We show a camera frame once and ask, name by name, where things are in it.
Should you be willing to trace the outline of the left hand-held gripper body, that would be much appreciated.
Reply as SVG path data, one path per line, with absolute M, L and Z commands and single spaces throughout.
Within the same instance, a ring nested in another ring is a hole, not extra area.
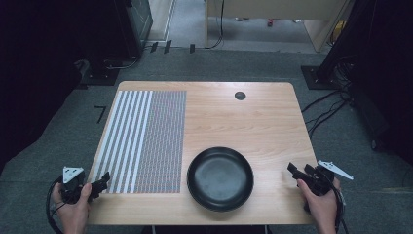
M 62 201 L 76 204 L 81 196 L 84 185 L 85 171 L 83 168 L 64 167 L 62 170 Z

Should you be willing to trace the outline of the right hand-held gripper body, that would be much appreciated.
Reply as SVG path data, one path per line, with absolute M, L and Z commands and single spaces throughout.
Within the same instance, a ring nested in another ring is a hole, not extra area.
M 331 189 L 332 182 L 336 175 L 349 180 L 354 179 L 352 175 L 336 166 L 333 162 L 319 160 L 316 167 L 318 167 L 319 170 L 319 177 L 310 177 L 308 186 L 317 196 L 325 195 Z

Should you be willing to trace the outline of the person's right hand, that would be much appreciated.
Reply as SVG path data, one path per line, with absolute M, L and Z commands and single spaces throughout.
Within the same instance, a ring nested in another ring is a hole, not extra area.
M 297 179 L 297 185 L 309 205 L 311 215 L 315 219 L 316 225 L 335 226 L 337 202 L 334 191 L 330 189 L 325 195 L 317 196 L 311 191 L 305 181 Z

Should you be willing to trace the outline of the person's left hand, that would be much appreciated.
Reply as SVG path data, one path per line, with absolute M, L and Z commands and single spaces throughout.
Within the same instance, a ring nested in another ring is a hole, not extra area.
M 57 215 L 63 225 L 85 225 L 89 218 L 90 205 L 88 202 L 91 194 L 92 185 L 86 183 L 81 191 L 81 196 L 76 204 L 64 204 L 60 194 L 61 184 L 58 182 L 53 189 L 52 198 L 60 209 Z

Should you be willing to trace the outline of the striped woven placemat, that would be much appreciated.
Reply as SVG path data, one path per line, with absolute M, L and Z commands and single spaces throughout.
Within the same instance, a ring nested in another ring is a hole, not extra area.
M 109 174 L 111 194 L 178 193 L 186 99 L 185 91 L 120 91 L 90 180 Z

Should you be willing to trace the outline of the black round plate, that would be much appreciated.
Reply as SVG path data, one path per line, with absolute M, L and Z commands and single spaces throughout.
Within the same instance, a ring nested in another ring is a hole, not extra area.
M 187 170 L 192 198 L 214 212 L 241 207 L 254 186 L 252 167 L 245 156 L 228 147 L 212 147 L 199 153 Z

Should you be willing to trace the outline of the black stand with base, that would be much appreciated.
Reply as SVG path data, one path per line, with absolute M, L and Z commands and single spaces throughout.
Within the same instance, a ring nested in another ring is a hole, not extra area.
M 361 37 L 363 11 L 369 0 L 355 0 L 347 23 L 320 66 L 302 65 L 307 87 L 310 90 L 338 90 L 338 78 L 334 68 L 339 62 L 353 58 L 356 54 L 357 40 Z
M 113 86 L 121 69 L 132 66 L 142 48 L 133 33 L 125 0 L 86 0 L 82 35 L 90 72 L 85 84 Z

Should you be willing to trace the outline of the dark curtain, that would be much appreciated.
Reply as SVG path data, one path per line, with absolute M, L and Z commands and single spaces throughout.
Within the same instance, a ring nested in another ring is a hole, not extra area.
M 80 84 L 75 29 L 95 0 L 0 0 L 0 174 Z
M 372 135 L 413 165 L 413 0 L 356 0 L 351 91 Z

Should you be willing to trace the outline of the yellow object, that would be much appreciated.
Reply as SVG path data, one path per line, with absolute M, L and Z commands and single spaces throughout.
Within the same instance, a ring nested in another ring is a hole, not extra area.
M 339 20 L 337 24 L 335 25 L 333 31 L 331 32 L 327 44 L 332 46 L 340 36 L 341 32 L 343 31 L 344 27 L 346 25 L 345 20 Z

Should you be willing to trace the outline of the dark equipment cabinet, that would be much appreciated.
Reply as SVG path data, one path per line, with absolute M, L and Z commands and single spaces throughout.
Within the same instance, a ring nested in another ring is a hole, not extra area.
M 143 48 L 153 24 L 149 0 L 125 0 L 125 3 L 133 33 Z

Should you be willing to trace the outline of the light wooden cabinet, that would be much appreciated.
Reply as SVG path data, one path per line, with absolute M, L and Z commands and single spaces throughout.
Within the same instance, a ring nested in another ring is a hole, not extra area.
M 316 52 L 320 52 L 351 0 L 206 0 L 205 45 L 212 17 L 302 20 Z

